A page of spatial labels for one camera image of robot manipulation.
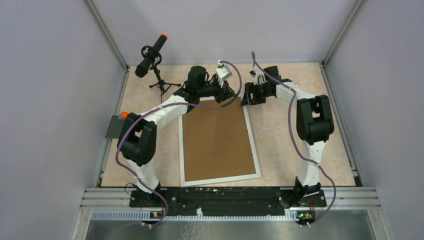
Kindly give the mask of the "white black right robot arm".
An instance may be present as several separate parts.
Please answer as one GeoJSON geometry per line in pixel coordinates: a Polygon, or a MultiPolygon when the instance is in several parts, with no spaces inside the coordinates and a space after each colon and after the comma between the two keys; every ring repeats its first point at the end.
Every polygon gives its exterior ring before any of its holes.
{"type": "Polygon", "coordinates": [[[307,206],[321,190],[322,155],[335,129],[329,97],[314,95],[290,79],[282,79],[277,66],[253,68],[249,73],[254,80],[244,86],[242,107],[264,104],[267,98],[276,97],[285,100],[290,111],[296,110],[295,126],[302,148],[295,150],[302,162],[295,178],[293,200],[299,206],[307,206]]]}

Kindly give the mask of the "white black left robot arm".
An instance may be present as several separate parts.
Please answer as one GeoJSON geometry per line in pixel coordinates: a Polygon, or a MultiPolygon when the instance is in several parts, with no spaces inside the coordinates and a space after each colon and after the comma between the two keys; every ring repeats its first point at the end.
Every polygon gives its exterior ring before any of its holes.
{"type": "Polygon", "coordinates": [[[158,186],[151,160],[157,148],[158,131],[173,119],[200,107],[202,98],[213,97],[221,108],[231,104],[238,93],[230,88],[228,78],[232,72],[228,65],[220,63],[210,80],[207,70],[199,65],[191,67],[187,80],[166,101],[151,110],[128,113],[118,138],[116,155],[122,155],[130,164],[127,169],[137,180],[142,191],[141,200],[149,207],[160,202],[158,186]]]}

